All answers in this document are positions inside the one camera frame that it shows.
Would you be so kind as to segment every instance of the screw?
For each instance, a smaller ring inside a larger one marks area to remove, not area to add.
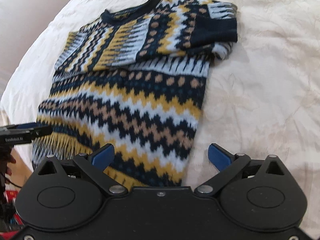
[[[197,190],[202,194],[208,194],[213,191],[213,187],[211,187],[209,185],[201,185],[201,186],[197,187]]]
[[[157,192],[157,196],[158,197],[164,197],[165,196],[165,192]]]
[[[109,191],[113,194],[120,194],[125,191],[125,187],[122,185],[114,185],[109,188]]]
[[[32,236],[24,236],[23,240],[34,240]]]

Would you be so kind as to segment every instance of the mattress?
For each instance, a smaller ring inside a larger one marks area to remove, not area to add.
[[[49,95],[54,64],[68,32],[146,0],[71,0],[30,47],[0,103],[2,123],[35,121]],[[203,116],[184,184],[217,173],[208,146],[253,159],[278,155],[308,198],[301,227],[320,235],[320,0],[221,0],[238,6],[233,52],[211,66]],[[31,168],[31,145],[17,147]]]

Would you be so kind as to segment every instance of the patterned knit sweater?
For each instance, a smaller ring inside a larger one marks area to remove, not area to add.
[[[228,2],[148,0],[71,32],[39,106],[53,133],[34,142],[34,166],[112,143],[105,173],[127,188],[181,185],[209,63],[237,41],[235,17]]]

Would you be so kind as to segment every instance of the black robotic gripper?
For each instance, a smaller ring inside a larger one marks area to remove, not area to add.
[[[307,240],[299,224],[302,190],[276,155],[251,160],[212,144],[220,171],[190,187],[134,187],[103,173],[107,144],[91,155],[59,161],[48,155],[16,199],[25,228],[14,240]]]

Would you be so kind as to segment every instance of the white wall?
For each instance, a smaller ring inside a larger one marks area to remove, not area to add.
[[[0,98],[28,48],[70,0],[0,0]]]

